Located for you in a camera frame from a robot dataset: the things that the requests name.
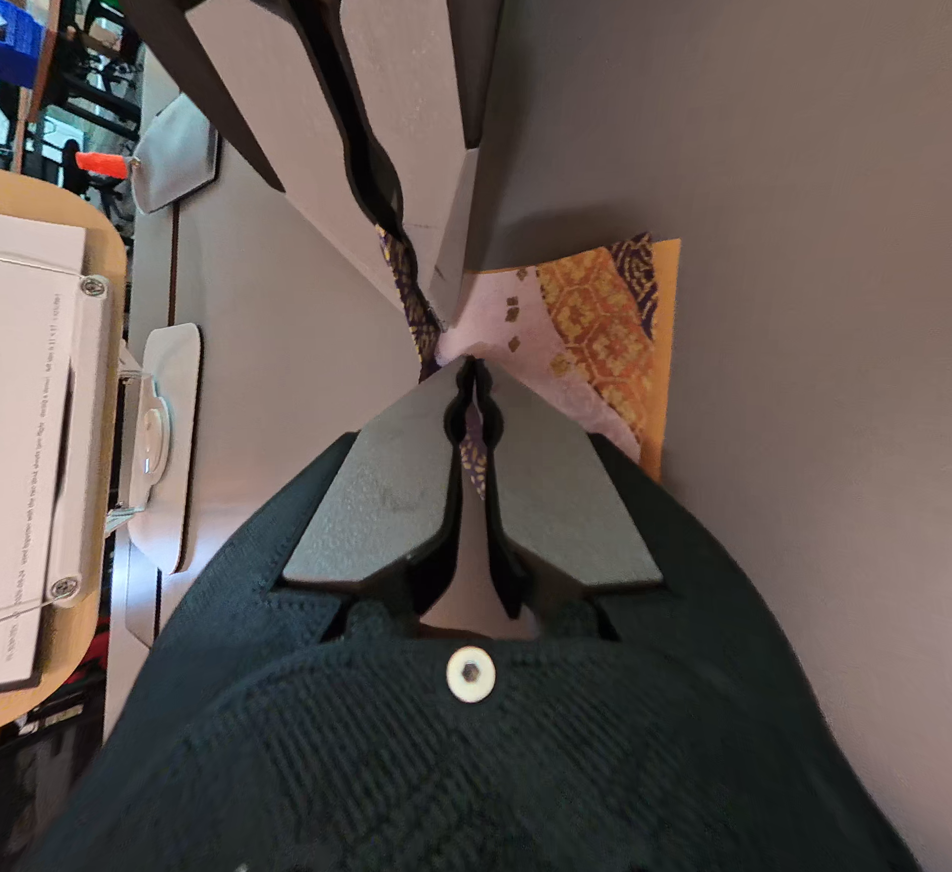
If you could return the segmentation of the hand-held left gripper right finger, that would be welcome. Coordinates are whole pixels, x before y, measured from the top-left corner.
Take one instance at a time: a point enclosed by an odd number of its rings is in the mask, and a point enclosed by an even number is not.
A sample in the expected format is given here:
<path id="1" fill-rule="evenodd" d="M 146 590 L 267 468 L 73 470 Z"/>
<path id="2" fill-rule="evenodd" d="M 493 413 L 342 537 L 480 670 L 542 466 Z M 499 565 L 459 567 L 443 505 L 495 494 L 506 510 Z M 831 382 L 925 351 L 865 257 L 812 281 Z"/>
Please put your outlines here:
<path id="1" fill-rule="evenodd" d="M 589 434 L 502 366 L 476 360 L 490 576 L 511 618 L 662 585 Z"/>

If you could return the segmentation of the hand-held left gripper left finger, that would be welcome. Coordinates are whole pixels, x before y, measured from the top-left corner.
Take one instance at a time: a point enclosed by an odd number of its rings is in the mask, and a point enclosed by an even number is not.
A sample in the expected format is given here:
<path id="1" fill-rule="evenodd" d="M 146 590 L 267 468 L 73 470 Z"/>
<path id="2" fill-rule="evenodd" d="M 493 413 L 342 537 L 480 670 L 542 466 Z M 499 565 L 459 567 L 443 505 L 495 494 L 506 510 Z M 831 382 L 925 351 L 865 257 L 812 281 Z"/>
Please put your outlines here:
<path id="1" fill-rule="evenodd" d="M 354 438 L 292 552 L 283 578 L 425 614 L 457 567 L 460 443 L 475 361 L 441 368 Z"/>

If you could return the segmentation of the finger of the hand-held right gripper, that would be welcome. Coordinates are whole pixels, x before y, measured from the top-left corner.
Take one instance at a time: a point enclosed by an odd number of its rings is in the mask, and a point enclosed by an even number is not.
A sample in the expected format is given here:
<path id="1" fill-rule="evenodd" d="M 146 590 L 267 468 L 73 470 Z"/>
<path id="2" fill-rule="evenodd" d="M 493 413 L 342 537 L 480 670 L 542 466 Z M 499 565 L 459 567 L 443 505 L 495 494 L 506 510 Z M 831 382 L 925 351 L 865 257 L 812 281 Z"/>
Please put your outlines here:
<path id="1" fill-rule="evenodd" d="M 356 191 L 346 166 L 342 112 L 332 103 L 329 80 L 319 73 L 316 53 L 305 49 L 304 26 L 292 23 L 290 8 L 291 0 L 205 0 L 185 18 L 292 206 L 376 290 L 396 302 L 377 228 L 411 245 L 400 217 L 400 186 L 397 192 Z M 340 31 L 348 55 L 341 22 Z M 356 83 L 352 68 L 344 77 Z M 367 128 L 370 142 L 379 145 L 357 83 L 356 92 L 363 119 L 359 128 Z M 418 285 L 412 247 L 411 252 Z"/>
<path id="2" fill-rule="evenodd" d="M 340 21 L 369 128 L 396 172 L 418 286 L 448 328 L 479 151 L 465 140 L 447 0 L 341 0 Z"/>

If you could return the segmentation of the patterned origami paper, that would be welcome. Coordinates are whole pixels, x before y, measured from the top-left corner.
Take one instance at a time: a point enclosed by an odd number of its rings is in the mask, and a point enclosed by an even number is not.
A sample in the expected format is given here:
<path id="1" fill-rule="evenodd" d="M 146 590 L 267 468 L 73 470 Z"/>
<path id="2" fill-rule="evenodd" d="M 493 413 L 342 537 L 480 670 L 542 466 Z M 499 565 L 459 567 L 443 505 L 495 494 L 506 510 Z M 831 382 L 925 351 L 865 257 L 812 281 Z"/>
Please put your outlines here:
<path id="1" fill-rule="evenodd" d="M 420 381 L 462 356 L 502 366 L 660 481 L 679 240 L 642 233 L 537 265 L 468 271 L 442 330 L 412 277 L 408 243 L 382 228 L 377 236 Z"/>

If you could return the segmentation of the blue plastic crate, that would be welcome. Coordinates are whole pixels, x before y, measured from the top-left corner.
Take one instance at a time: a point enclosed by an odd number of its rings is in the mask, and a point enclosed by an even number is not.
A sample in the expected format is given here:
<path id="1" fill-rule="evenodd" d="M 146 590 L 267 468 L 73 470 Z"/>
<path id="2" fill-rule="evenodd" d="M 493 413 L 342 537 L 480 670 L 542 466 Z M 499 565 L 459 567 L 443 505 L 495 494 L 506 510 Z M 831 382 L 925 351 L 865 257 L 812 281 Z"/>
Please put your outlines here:
<path id="1" fill-rule="evenodd" d="M 1 0 L 1 80 L 32 90 L 45 28 L 30 13 Z"/>

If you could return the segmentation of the round wooden board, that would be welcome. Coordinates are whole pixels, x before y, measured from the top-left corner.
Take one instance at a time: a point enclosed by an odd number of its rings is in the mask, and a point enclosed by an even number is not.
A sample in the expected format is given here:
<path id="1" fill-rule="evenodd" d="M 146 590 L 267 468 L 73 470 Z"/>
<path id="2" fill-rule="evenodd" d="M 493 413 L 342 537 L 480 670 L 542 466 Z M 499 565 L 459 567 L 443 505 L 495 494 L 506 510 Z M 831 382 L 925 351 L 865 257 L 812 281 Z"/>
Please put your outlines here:
<path id="1" fill-rule="evenodd" d="M 83 273 L 98 274 L 113 285 L 105 403 L 100 424 L 100 450 L 89 488 L 91 514 L 98 540 L 86 545 L 93 570 L 82 598 L 73 606 L 53 608 L 44 621 L 39 680 L 31 688 L 4 691 L 1 725 L 6 727 L 47 701 L 74 674 L 96 634 L 101 608 L 105 528 L 113 467 L 113 442 L 118 388 L 118 353 L 125 305 L 125 246 L 108 219 L 89 203 L 63 188 L 21 174 L 1 173 L 1 211 L 14 217 L 76 226 L 87 233 Z"/>

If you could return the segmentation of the white clip device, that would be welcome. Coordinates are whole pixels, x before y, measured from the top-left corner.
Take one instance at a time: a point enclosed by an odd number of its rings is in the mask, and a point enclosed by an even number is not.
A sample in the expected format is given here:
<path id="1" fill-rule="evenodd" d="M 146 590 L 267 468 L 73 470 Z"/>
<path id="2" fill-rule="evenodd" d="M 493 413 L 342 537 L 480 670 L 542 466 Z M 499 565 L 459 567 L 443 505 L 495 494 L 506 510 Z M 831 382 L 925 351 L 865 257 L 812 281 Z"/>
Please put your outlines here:
<path id="1" fill-rule="evenodd" d="M 167 400 L 160 395 L 154 376 L 147 372 L 121 348 L 118 378 L 126 394 L 132 386 L 134 395 L 134 427 L 130 438 L 130 462 L 125 486 L 125 500 L 111 509 L 105 522 L 105 537 L 121 525 L 145 512 L 154 486 L 162 480 L 168 465 L 172 442 L 172 420 Z"/>

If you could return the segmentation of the white box with screws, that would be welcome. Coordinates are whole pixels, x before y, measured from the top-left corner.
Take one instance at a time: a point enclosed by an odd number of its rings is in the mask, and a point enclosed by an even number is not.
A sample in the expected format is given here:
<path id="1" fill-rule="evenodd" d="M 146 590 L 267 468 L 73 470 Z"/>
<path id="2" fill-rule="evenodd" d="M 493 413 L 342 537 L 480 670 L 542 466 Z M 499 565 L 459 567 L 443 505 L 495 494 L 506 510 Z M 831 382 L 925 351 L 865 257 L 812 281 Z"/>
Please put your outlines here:
<path id="1" fill-rule="evenodd" d="M 86 230 L 1 219 L 1 686 L 32 687 L 44 612 L 89 587 L 113 282 Z"/>

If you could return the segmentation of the black metal frame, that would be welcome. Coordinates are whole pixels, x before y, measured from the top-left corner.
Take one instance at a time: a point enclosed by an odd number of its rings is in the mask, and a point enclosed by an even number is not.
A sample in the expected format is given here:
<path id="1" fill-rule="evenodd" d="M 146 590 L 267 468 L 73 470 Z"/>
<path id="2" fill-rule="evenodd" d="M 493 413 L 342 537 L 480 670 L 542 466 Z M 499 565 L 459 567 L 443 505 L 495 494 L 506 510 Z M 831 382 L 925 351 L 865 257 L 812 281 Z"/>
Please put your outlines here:
<path id="1" fill-rule="evenodd" d="M 30 95 L 30 120 L 58 108 L 126 141 L 141 123 L 142 42 L 127 17 L 101 0 L 60 0 Z"/>

